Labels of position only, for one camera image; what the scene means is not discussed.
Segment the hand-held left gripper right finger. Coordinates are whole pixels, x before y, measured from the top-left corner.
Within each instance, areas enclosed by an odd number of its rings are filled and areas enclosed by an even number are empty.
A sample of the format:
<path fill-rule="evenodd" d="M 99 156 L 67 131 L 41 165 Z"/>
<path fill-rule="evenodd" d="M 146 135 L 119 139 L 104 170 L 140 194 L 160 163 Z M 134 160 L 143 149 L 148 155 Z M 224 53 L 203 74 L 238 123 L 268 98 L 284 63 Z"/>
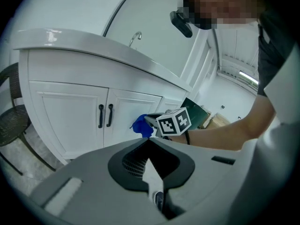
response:
<path fill-rule="evenodd" d="M 212 160 L 213 157 L 217 156 L 231 160 L 237 158 L 236 151 L 196 147 L 161 138 L 156 138 L 155 141 L 163 142 L 176 150 L 188 154 L 195 162 L 194 172 L 186 183 L 168 192 L 171 196 L 172 204 L 179 210 L 189 211 L 196 207 L 231 169 L 231 164 Z"/>

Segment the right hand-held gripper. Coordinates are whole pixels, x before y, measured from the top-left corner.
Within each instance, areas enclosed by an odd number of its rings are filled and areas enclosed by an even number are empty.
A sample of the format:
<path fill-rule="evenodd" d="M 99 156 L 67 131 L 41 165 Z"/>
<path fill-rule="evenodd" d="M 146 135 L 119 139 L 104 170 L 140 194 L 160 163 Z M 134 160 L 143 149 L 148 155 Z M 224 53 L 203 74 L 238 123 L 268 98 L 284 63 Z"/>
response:
<path fill-rule="evenodd" d="M 191 120 L 185 107 L 170 110 L 167 113 L 158 112 L 144 117 L 150 126 L 157 126 L 162 136 L 179 136 L 191 127 Z"/>

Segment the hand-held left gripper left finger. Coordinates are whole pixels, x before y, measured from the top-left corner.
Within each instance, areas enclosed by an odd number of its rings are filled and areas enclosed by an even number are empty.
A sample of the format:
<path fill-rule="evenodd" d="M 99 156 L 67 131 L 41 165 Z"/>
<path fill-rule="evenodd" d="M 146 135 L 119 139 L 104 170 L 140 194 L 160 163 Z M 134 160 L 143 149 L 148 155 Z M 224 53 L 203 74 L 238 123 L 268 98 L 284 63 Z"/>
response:
<path fill-rule="evenodd" d="M 147 192 L 124 189 L 109 174 L 110 158 L 134 139 L 81 155 L 50 175 L 30 195 L 45 225 L 160 225 L 166 217 Z"/>

